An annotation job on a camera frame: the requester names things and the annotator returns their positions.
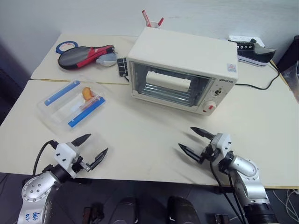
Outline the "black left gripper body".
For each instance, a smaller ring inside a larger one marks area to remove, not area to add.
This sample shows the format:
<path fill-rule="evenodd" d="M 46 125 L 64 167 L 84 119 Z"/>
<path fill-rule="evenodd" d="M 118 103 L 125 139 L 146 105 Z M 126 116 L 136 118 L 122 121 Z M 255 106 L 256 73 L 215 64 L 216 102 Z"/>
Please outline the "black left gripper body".
<path fill-rule="evenodd" d="M 85 170 L 87 172 L 89 172 L 91 170 L 91 166 L 88 164 L 88 163 L 85 163 L 83 161 L 83 157 L 82 156 L 79 156 L 77 158 L 77 160 L 72 164 L 72 170 L 75 172 L 75 173 L 78 173 L 80 170 Z"/>

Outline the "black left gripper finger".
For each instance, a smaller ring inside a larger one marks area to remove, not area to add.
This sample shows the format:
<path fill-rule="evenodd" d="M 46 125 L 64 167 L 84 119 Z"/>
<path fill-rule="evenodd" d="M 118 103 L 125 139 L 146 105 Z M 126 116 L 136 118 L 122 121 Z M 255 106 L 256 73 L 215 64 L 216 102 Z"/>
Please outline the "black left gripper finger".
<path fill-rule="evenodd" d="M 82 135 L 80 137 L 77 137 L 75 140 L 73 140 L 71 142 L 72 145 L 74 145 L 75 147 L 79 147 L 80 145 L 82 145 L 89 137 L 91 136 L 90 133 Z"/>
<path fill-rule="evenodd" d="M 94 168 L 96 168 L 102 162 L 102 160 L 105 158 L 107 152 L 108 152 L 108 148 L 106 148 L 105 150 L 103 150 L 102 152 L 100 152 L 95 157 L 94 162 L 90 165 L 90 170 L 93 170 Z"/>

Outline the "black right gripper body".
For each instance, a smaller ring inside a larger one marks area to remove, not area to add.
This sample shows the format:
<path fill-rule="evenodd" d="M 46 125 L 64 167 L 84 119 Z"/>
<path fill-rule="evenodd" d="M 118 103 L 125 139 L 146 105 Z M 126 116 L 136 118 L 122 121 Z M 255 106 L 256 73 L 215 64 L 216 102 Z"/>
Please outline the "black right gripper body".
<path fill-rule="evenodd" d="M 202 164 L 205 160 L 214 162 L 218 158 L 219 154 L 220 152 L 217 147 L 217 143 L 211 141 L 199 156 L 199 164 Z"/>

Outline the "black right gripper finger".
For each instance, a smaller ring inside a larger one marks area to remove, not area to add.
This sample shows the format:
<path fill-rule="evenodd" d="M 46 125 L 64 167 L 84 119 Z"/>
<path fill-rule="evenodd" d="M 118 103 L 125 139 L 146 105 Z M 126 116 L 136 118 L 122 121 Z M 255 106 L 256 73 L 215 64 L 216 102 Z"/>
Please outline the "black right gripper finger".
<path fill-rule="evenodd" d="M 186 155 L 188 155 L 190 158 L 194 159 L 197 163 L 202 163 L 201 157 L 196 155 L 189 147 L 179 143 L 179 147 L 184 151 Z"/>
<path fill-rule="evenodd" d="M 206 131 L 205 129 L 201 129 L 198 127 L 190 127 L 196 134 L 200 135 L 201 137 L 207 138 L 212 140 L 214 138 L 214 134 Z"/>

